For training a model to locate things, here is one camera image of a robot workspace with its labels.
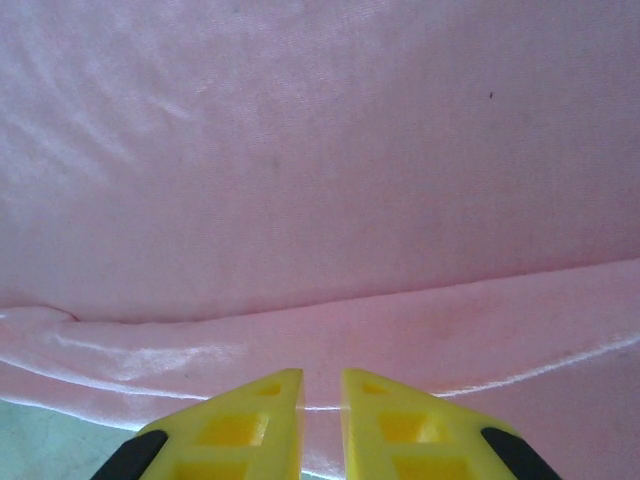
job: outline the black rubber edge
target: black rubber edge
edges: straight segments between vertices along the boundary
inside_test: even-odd
[[[168,438],[163,430],[152,430],[124,442],[91,480],[139,480]]]
[[[522,438],[495,427],[480,433],[518,480],[562,480]]]

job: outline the yellow plastic object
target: yellow plastic object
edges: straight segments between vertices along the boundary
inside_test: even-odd
[[[514,480],[482,438],[509,425],[366,372],[343,372],[348,480]]]
[[[141,480],[298,479],[302,383],[282,370],[147,425],[169,438]]]

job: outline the pink satin cloth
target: pink satin cloth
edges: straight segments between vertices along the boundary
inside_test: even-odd
[[[303,367],[339,477],[355,366],[567,478],[640,471],[640,3],[24,0],[0,31],[2,398],[134,429]]]

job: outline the square hole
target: square hole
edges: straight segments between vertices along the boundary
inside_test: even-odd
[[[446,442],[444,429],[424,413],[382,413],[378,418],[388,443]]]
[[[263,388],[258,392],[258,395],[275,396],[280,393],[280,390],[282,390],[282,387],[276,383],[275,385]]]
[[[198,436],[199,445],[255,446],[262,443],[269,417],[256,413],[235,413],[212,419]]]
[[[246,463],[180,463],[173,480],[244,480]]]
[[[385,393],[387,393],[387,391],[378,386],[378,385],[374,385],[373,383],[365,383],[362,385],[362,391],[364,393],[368,393],[369,395],[383,395]]]
[[[474,480],[463,458],[395,458],[398,480]]]

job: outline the light blue surface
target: light blue surface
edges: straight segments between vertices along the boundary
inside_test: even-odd
[[[2,480],[89,480],[133,435],[43,408],[6,402],[0,402],[0,425]]]

